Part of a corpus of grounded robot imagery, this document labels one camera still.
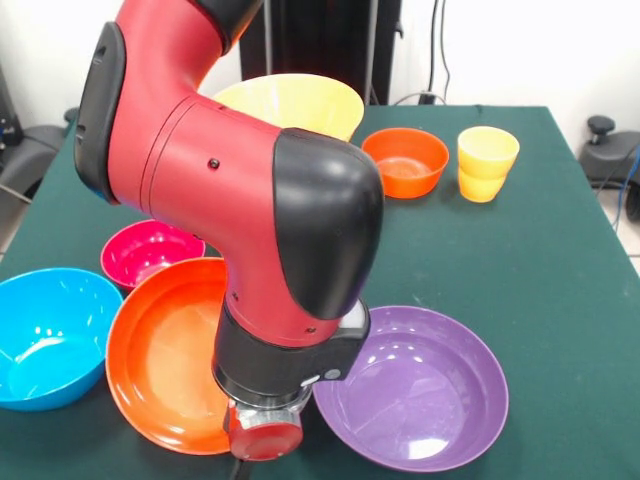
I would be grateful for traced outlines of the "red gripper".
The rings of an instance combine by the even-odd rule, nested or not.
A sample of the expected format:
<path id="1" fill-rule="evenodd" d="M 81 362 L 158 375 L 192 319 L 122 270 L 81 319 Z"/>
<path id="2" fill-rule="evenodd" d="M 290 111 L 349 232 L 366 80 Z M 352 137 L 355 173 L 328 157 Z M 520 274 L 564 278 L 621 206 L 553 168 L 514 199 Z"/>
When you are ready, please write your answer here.
<path id="1" fill-rule="evenodd" d="M 295 408 L 262 409 L 230 400 L 224 429 L 234 461 L 230 480 L 249 480 L 246 460 L 274 460 L 295 450 L 303 439 Z"/>

